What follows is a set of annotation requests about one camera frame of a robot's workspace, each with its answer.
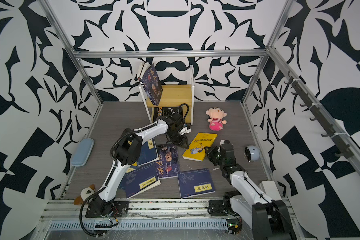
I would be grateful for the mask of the purple book orange calligraphy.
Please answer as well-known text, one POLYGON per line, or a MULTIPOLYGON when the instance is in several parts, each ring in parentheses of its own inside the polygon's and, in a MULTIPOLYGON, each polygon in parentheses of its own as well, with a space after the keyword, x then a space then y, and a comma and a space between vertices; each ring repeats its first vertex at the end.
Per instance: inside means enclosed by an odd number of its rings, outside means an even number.
POLYGON ((154 106, 158 106, 161 101, 163 88, 154 64, 146 70, 144 76, 140 79, 143 89, 150 98, 154 106))

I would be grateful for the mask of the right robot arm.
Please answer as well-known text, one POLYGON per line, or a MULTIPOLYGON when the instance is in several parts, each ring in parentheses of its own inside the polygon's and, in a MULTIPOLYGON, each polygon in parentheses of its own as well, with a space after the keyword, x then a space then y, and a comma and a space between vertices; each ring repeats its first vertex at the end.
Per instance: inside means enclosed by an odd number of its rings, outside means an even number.
POLYGON ((237 214, 251 228, 255 240, 296 240, 288 207, 268 196, 236 162, 234 146, 223 140, 219 147, 207 147, 207 158, 220 166, 222 176, 236 190, 224 195, 224 212, 237 214))

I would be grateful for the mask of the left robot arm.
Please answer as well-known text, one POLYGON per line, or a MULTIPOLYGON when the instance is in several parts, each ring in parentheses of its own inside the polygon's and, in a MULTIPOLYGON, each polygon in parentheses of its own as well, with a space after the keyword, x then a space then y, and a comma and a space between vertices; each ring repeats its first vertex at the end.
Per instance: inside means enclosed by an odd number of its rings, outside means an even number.
POLYGON ((126 128, 123 131, 110 149, 110 158, 113 160, 113 164, 102 187, 86 197, 81 205, 79 222, 85 234, 95 238, 105 235, 105 233, 91 232, 85 227, 83 221, 84 207, 88 205, 89 210, 94 210, 101 217, 108 216, 111 213, 119 185, 128 168, 139 159, 145 142, 165 134, 169 143, 184 149, 189 147, 186 136, 187 133, 191 132, 190 127, 186 124, 189 110, 189 105, 183 103, 172 114, 162 115, 155 122, 145 127, 134 130, 126 128))

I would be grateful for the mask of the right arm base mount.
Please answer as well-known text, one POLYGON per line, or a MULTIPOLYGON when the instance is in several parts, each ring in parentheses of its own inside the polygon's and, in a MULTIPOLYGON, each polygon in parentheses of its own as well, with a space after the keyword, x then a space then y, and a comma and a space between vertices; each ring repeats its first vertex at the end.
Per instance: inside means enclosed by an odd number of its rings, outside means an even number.
POLYGON ((228 204, 223 200, 209 200, 207 212, 213 217, 236 216, 228 204))

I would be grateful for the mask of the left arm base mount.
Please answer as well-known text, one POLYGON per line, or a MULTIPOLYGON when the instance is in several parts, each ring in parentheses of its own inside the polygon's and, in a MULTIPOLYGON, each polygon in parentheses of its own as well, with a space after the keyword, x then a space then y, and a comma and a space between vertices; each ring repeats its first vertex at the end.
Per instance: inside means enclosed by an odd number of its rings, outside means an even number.
POLYGON ((86 218, 118 218, 128 213, 129 201, 113 201, 112 203, 98 204, 90 201, 85 214, 86 218))

